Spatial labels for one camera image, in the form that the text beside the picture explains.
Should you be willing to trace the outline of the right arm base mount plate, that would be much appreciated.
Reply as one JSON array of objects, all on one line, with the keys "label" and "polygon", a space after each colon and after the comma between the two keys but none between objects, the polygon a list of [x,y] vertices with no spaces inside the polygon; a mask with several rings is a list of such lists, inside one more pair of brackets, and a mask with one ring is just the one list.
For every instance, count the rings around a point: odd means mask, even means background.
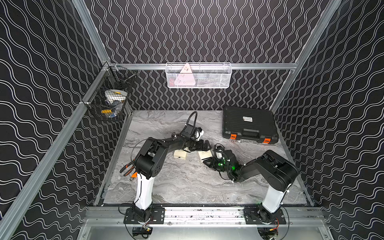
[{"label": "right arm base mount plate", "polygon": [[244,208],[244,218],[247,225],[285,225],[287,219],[282,208],[270,213],[263,206],[257,208]]}]

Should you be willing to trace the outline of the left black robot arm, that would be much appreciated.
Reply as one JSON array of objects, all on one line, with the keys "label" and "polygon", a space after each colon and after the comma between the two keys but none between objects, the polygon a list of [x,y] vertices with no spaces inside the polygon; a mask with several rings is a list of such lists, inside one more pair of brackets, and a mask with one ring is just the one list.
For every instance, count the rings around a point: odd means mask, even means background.
[{"label": "left black robot arm", "polygon": [[147,138],[134,159],[138,174],[138,192],[134,200],[137,209],[145,211],[152,205],[152,191],[155,177],[160,173],[167,154],[176,150],[184,152],[207,152],[212,149],[208,140],[196,140],[189,136],[175,134],[167,139]]}]

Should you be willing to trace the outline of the cream drawer jewelry box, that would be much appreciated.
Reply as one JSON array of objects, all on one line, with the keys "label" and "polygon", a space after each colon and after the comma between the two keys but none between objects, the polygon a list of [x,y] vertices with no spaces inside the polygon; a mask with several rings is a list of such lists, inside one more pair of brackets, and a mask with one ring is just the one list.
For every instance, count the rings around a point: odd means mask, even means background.
[{"label": "cream drawer jewelry box", "polygon": [[188,153],[184,150],[175,150],[174,151],[174,158],[185,160],[187,158],[187,154]]}]

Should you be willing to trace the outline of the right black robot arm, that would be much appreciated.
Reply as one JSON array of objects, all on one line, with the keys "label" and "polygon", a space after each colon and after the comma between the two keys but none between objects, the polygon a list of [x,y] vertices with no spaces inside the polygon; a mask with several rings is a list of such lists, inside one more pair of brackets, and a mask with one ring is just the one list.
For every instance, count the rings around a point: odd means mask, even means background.
[{"label": "right black robot arm", "polygon": [[214,155],[203,160],[203,164],[219,173],[226,173],[227,180],[242,183],[261,175],[268,183],[268,191],[261,203],[261,211],[276,213],[291,185],[299,175],[297,167],[272,150],[241,165],[231,150],[214,151]]}]

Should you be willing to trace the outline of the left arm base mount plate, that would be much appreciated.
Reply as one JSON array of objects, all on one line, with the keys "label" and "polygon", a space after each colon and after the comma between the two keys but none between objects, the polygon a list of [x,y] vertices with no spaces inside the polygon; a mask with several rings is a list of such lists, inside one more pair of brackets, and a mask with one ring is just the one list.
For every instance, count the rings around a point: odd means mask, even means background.
[{"label": "left arm base mount plate", "polygon": [[149,207],[146,210],[141,210],[136,207],[126,210],[124,224],[155,224],[162,225],[164,223],[165,208]]}]

